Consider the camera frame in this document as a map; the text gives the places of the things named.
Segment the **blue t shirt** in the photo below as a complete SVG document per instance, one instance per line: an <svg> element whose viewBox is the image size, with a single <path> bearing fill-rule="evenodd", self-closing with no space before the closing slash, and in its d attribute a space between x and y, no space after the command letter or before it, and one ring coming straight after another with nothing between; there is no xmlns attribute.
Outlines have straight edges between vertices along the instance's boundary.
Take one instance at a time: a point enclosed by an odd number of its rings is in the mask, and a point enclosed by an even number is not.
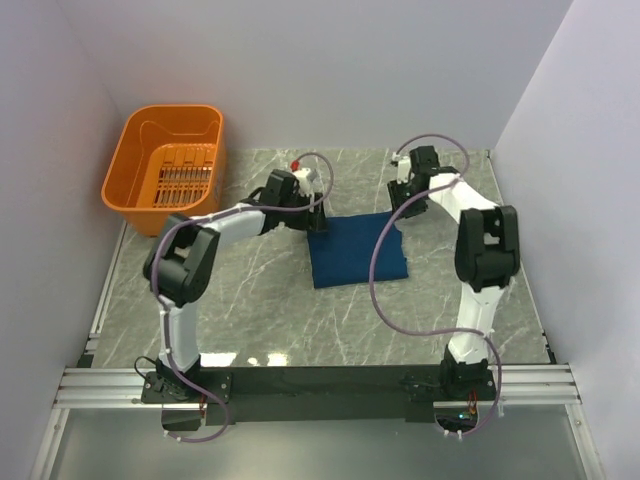
<svg viewBox="0 0 640 480"><path fill-rule="evenodd" d="M375 244L390 217L389 212L330 217L327 231L308 233L314 287L324 289L366 283ZM374 279L394 281L408 277L402 233L392 227L380 247Z"/></svg>

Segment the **orange plastic basket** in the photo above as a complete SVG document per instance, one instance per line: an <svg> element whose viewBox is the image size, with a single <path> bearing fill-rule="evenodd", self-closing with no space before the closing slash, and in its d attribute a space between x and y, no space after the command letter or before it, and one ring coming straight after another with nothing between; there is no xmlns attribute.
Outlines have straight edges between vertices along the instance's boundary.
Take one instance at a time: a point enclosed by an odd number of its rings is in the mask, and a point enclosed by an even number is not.
<svg viewBox="0 0 640 480"><path fill-rule="evenodd" d="M151 105L127 120L105 177L104 204L158 235L169 215L220 209L227 165L223 114L208 105Z"/></svg>

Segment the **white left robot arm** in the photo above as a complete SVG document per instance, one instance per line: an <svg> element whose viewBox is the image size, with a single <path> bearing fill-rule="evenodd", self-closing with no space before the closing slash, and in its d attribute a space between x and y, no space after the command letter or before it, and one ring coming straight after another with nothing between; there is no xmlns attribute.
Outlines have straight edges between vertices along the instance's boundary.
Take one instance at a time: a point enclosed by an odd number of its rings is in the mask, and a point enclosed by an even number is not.
<svg viewBox="0 0 640 480"><path fill-rule="evenodd" d="M264 186L231 208L201 216L168 217L147 256L143 275L160 314L156 375L176 401L189 401L197 393L217 397L201 379L196 323L197 302L208 288L218 250L281 225L305 232L325 231L325 195L314 188L316 178L313 168L275 169Z"/></svg>

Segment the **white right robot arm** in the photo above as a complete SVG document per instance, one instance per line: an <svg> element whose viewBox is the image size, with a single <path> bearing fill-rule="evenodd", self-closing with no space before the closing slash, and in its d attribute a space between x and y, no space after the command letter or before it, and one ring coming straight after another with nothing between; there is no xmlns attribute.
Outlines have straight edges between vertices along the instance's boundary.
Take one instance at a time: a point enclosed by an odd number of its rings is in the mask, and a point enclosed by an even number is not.
<svg viewBox="0 0 640 480"><path fill-rule="evenodd" d="M489 372L495 313L504 291L520 269L517 212L485 198L442 166L432 146L420 146L391 164L396 178L387 184L392 210L402 218L423 213L429 202L440 206L458 225L454 267L461 282L456 332L440 364L438 386L449 398L491 388Z"/></svg>

